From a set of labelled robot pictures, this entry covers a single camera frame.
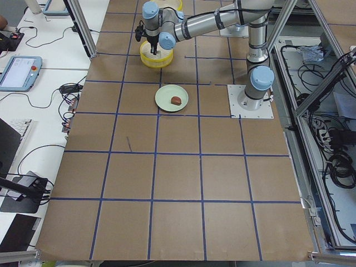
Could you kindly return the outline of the blue teach pendant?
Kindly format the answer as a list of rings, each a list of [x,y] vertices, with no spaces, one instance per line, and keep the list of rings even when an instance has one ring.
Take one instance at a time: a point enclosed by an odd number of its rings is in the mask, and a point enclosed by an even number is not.
[[[1,74],[1,91],[28,92],[34,85],[41,67],[41,57],[12,56]]]
[[[47,16],[69,15],[69,12],[63,0],[48,0],[42,12]]]

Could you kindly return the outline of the black power adapter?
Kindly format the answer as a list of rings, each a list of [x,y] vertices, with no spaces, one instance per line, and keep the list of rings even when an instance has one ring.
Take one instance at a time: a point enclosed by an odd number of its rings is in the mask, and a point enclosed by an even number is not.
[[[60,87],[60,93],[61,94],[76,93],[76,92],[80,92],[82,89],[83,89],[82,85],[77,85],[77,84],[62,85]]]

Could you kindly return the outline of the black laptop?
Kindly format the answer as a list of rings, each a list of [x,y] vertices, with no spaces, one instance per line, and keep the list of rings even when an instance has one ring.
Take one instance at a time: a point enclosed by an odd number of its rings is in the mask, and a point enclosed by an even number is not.
[[[1,178],[6,178],[21,142],[21,135],[1,119]]]

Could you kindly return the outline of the brown bun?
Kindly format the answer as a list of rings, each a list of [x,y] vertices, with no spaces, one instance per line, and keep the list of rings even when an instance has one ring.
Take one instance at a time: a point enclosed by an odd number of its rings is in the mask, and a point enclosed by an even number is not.
[[[180,106],[182,104],[182,100],[178,96],[173,96],[171,98],[171,104],[176,105],[176,106]]]

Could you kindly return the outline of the black notebook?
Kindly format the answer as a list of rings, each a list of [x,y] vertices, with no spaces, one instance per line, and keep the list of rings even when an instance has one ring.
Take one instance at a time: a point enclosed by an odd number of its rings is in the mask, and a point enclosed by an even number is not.
[[[1,242],[1,252],[26,251],[41,218],[17,214]]]

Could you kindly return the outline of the light green plate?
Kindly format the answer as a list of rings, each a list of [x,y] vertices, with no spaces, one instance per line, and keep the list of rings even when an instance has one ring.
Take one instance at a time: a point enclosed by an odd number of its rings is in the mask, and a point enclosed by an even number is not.
[[[164,85],[155,94],[158,107],[167,112],[182,110],[189,101],[187,91],[178,85]]]

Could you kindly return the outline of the white keyboard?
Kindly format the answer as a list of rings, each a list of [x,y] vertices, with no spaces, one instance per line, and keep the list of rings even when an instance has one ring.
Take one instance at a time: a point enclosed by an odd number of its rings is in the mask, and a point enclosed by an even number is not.
[[[34,121],[29,118],[11,120],[9,125],[20,134],[20,140],[24,141],[29,135]]]

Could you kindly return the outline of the aluminium frame post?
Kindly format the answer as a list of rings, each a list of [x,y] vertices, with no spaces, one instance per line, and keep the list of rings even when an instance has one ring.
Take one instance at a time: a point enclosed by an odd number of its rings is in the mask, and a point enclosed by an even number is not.
[[[79,1],[69,0],[68,6],[68,9],[71,9],[73,23],[77,28],[88,57],[90,59],[95,58],[97,56],[97,49]]]

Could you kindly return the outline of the yellow steamer layer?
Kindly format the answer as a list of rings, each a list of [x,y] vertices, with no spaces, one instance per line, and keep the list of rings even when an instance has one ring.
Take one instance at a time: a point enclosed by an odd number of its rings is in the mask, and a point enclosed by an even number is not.
[[[150,68],[167,67],[173,60],[173,50],[165,50],[159,44],[157,45],[157,54],[151,53],[151,45],[145,41],[140,46],[140,58],[142,63]]]
[[[159,8],[171,7],[177,11],[182,11],[182,0],[152,0]]]

